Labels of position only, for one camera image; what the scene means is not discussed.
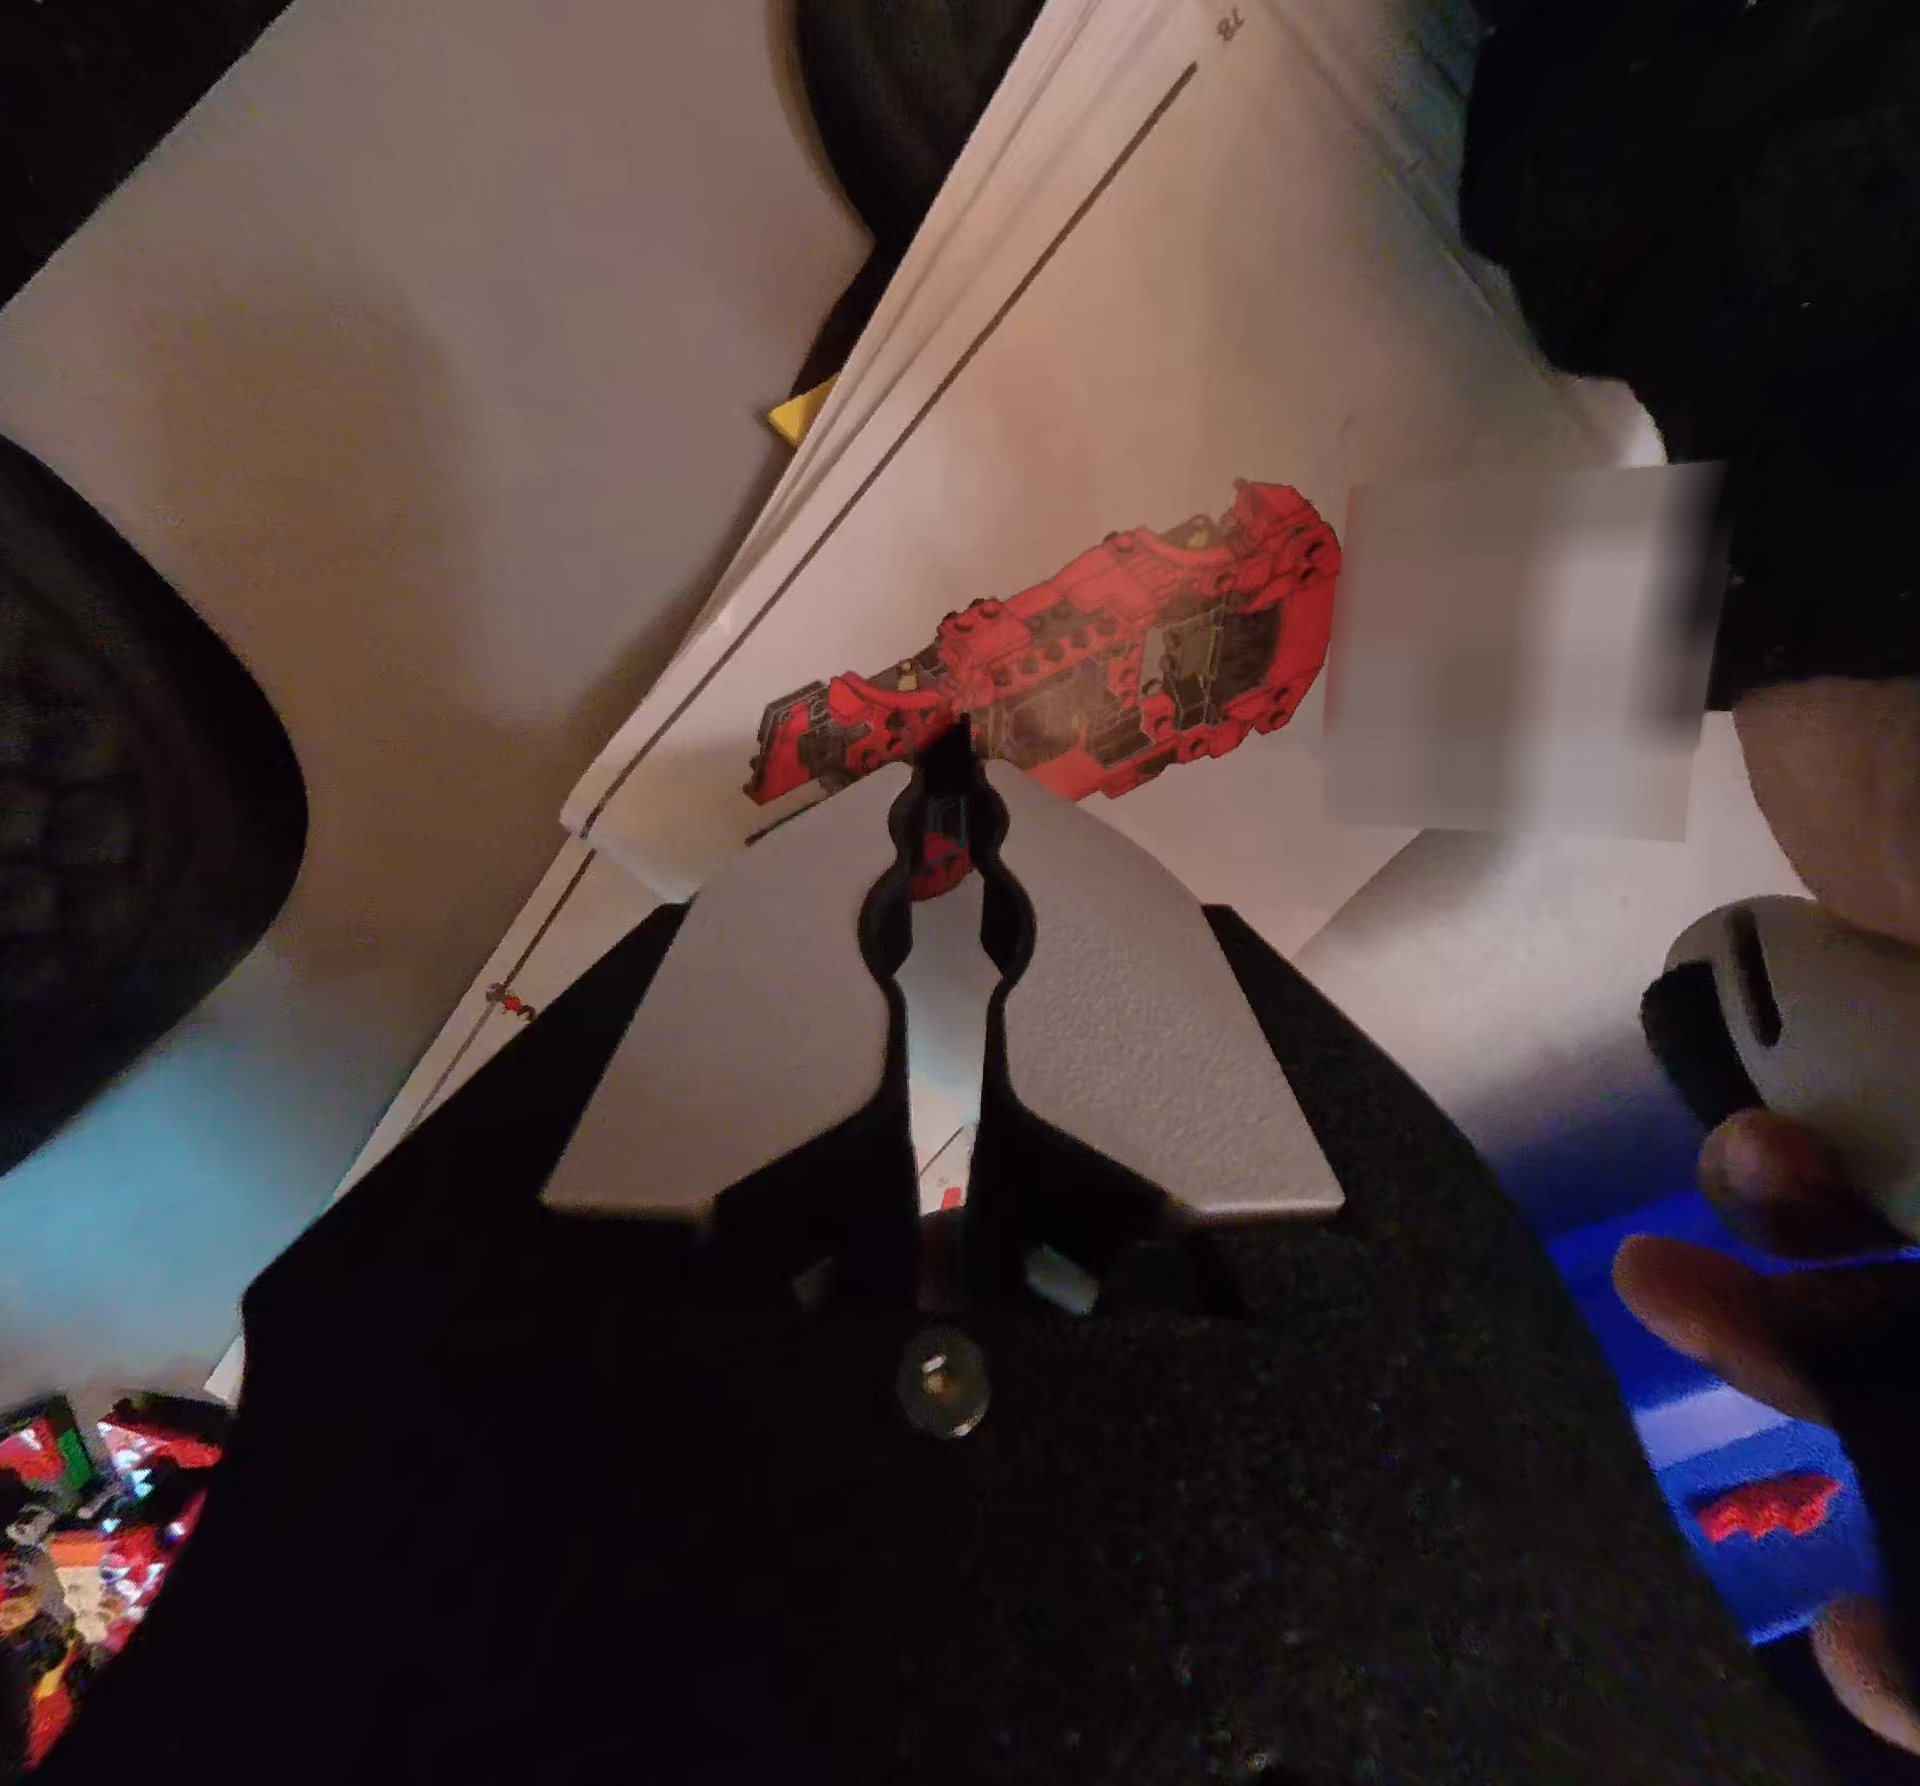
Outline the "red toy brick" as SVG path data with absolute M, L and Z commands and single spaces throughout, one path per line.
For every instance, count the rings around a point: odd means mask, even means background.
M 1693 1522 L 1707 1543 L 1809 1537 L 1830 1519 L 1842 1481 L 1826 1472 L 1774 1474 L 1701 1496 Z

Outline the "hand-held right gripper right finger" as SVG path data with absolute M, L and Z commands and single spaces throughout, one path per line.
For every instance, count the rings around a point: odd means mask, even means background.
M 996 970 L 973 1223 L 1332 1221 L 1339 1181 L 1191 892 L 1019 767 L 966 773 Z

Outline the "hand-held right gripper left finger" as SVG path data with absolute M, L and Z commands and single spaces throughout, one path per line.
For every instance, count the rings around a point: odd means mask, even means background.
M 544 1188 L 576 1218 L 719 1223 L 817 1149 L 917 1218 L 906 1010 L 922 770 L 771 828 L 691 897 Z

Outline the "white instruction booklet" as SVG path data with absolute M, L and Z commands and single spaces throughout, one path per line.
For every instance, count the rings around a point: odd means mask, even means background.
M 1453 228 L 1454 0 L 1047 0 L 725 592 L 589 767 L 675 932 L 962 729 L 1294 951 L 1412 832 L 1329 812 L 1362 480 L 1585 469 L 1609 414 Z

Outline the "pile of assorted toy bricks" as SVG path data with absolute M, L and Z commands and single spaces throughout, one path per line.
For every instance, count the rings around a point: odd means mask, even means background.
M 187 1394 L 128 1394 L 96 1421 L 63 1394 L 3 1407 L 3 1782 L 41 1768 L 152 1612 L 232 1417 Z

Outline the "person's left hand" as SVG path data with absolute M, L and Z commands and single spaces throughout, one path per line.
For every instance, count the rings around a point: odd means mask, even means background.
M 1794 875 L 1823 910 L 1914 948 L 1918 935 L 1918 686 L 1821 678 L 1739 700 L 1735 724 L 1754 795 Z M 1697 1180 L 1756 1247 L 1840 1260 L 1888 1247 L 1876 1210 L 1809 1128 L 1748 1108 L 1707 1137 Z M 1794 1347 L 1830 1336 L 1865 1361 L 1886 1268 L 1761 1273 L 1740 1260 L 1657 1236 L 1622 1244 L 1622 1303 L 1677 1352 L 1775 1411 L 1832 1429 L 1833 1411 Z M 1885 1607 L 1840 1600 L 1810 1633 L 1812 1662 L 1866 1732 L 1915 1756 L 1915 1654 Z

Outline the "person's left forearm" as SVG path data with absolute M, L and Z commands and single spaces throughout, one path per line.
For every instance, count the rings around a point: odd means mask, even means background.
M 1918 669 L 1918 0 L 1467 0 L 1458 222 L 1716 467 L 1705 701 Z

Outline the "blue plastic bin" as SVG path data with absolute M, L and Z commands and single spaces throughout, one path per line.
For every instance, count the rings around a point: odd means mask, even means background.
M 1740 1394 L 1633 1319 L 1613 1284 L 1613 1262 L 1619 1244 L 1636 1235 L 1730 1253 L 1761 1272 L 1800 1272 L 1804 1263 L 1742 1250 L 1693 1193 L 1658 1198 L 1548 1238 L 1556 1270 L 1618 1377 L 1674 1530 L 1722 1604 L 1748 1643 L 1761 1646 L 1806 1630 L 1835 1597 L 1876 1597 L 1882 1588 L 1878 1539 L 1842 1440 Z M 1842 1481 L 1843 1489 L 1817 1533 L 1704 1541 L 1693 1522 L 1701 1496 L 1790 1472 L 1826 1472 Z

